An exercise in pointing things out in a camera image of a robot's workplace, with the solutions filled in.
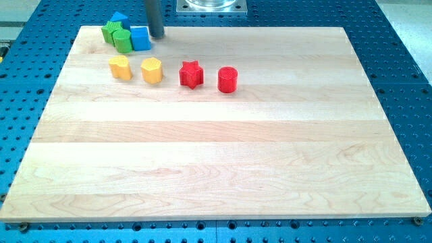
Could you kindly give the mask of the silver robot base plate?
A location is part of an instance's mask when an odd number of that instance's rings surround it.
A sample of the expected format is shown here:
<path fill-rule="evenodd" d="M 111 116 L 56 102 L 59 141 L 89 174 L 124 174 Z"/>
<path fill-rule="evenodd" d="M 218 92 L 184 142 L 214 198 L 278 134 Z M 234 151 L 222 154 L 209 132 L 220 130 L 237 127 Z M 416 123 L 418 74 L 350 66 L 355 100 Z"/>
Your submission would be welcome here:
<path fill-rule="evenodd" d="M 179 16 L 198 14 L 247 14 L 246 0 L 177 0 L 176 13 Z"/>

